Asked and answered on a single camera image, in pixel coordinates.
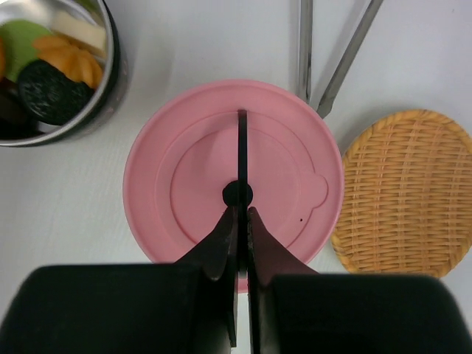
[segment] white table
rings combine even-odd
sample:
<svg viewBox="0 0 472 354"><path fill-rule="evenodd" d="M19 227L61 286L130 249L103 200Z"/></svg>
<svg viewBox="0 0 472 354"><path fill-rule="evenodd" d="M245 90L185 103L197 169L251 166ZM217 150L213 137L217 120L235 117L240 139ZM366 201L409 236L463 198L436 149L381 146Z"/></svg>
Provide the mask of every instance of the white table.
<svg viewBox="0 0 472 354"><path fill-rule="evenodd" d="M131 66L119 112L76 141L0 148L0 318L34 268L58 263L147 262L122 207L122 174L139 129L184 90L251 78L293 91L295 0L108 0ZM315 0L317 101L365 0ZM407 108L440 111L472 132L472 1L385 0L326 119L341 151L379 118ZM344 272L330 246L311 265ZM472 255L444 283L472 323ZM239 347L249 353L247 298Z"/></svg>

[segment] wicker coaster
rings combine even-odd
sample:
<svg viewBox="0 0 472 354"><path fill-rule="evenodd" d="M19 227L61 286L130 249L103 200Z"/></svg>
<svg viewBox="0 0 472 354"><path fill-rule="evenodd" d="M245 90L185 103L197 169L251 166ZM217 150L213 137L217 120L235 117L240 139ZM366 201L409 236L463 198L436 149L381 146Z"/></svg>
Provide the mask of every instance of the wicker coaster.
<svg viewBox="0 0 472 354"><path fill-rule="evenodd" d="M433 111L385 117L343 158L331 237L351 272L446 275L472 242L472 141Z"/></svg>

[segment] pink plastic lid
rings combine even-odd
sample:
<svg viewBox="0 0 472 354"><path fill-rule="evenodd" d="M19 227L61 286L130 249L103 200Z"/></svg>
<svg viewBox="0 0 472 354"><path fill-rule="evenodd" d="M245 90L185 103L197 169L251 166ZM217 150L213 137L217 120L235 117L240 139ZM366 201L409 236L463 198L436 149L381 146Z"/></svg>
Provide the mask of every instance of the pink plastic lid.
<svg viewBox="0 0 472 354"><path fill-rule="evenodd" d="M248 111L248 182L268 231L308 263L341 210L344 177L336 141L293 94L251 80L199 86L144 126L125 168L131 231L157 263L174 262L223 214L223 188L237 179L237 110ZM239 281L247 291L247 281Z"/></svg>

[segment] black cookie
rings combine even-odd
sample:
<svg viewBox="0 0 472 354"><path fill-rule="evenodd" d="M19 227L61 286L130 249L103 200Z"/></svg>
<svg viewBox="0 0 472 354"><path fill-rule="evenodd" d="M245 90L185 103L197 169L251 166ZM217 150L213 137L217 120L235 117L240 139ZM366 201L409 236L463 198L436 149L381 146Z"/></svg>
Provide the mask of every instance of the black cookie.
<svg viewBox="0 0 472 354"><path fill-rule="evenodd" d="M74 118L91 99L94 90L75 83L43 60L27 65L18 76L18 97L27 113L50 125Z"/></svg>

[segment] metal container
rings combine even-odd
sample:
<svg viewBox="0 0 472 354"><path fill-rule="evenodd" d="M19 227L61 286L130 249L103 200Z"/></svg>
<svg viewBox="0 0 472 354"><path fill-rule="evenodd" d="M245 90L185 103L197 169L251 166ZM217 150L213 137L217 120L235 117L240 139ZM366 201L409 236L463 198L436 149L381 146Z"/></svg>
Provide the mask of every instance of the metal container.
<svg viewBox="0 0 472 354"><path fill-rule="evenodd" d="M82 111L60 127L49 127L26 139L0 139L0 146L34 146L81 136L97 128L117 109L128 84L128 65L120 46L117 28L103 0L0 0L0 25L25 19L50 28L57 11L105 28L107 59L102 62L103 79Z"/></svg>

